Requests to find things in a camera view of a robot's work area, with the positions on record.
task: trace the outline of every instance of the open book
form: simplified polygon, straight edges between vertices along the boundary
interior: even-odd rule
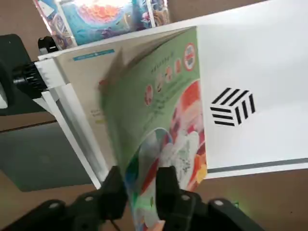
[[[182,189],[206,175],[196,29],[160,45],[103,88],[103,113],[137,230],[158,222],[155,176],[175,166]]]

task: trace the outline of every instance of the blue label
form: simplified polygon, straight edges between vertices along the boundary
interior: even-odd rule
[[[83,59],[89,59],[89,58],[93,58],[93,57],[100,56],[100,55],[111,54],[111,53],[114,53],[114,52],[115,52],[114,49],[99,51],[99,52],[95,52],[95,53],[91,53],[91,54],[84,54],[84,55],[81,55],[81,56],[76,56],[76,57],[73,58],[73,60],[78,61],[78,60],[83,60]]]

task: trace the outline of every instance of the logo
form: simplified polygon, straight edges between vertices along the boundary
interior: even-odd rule
[[[254,97],[248,90],[226,88],[211,106],[214,123],[236,126],[256,112]]]
[[[184,51],[184,65],[186,70],[191,71],[196,62],[196,51],[193,43],[188,43]]]

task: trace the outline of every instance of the gray stripe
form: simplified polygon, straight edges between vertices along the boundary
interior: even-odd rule
[[[207,172],[208,173],[227,172],[227,171],[235,171],[235,170],[244,170],[244,169],[257,168],[257,167],[271,167],[271,166],[292,165],[292,164],[301,164],[301,163],[308,163],[308,158],[294,159],[294,160],[281,160],[281,161],[273,161],[273,162],[264,162],[264,163],[250,164],[250,165],[237,165],[237,166],[230,166],[230,167],[218,167],[218,168],[208,169]]]

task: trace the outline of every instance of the picture book cover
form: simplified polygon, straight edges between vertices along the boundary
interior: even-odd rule
[[[146,0],[66,0],[60,5],[78,45],[153,27]],[[153,7],[157,23],[165,24],[163,2],[156,0]]]
[[[207,173],[196,28],[159,46],[103,91],[102,106],[136,230],[158,225],[155,177],[175,166],[182,189]]]

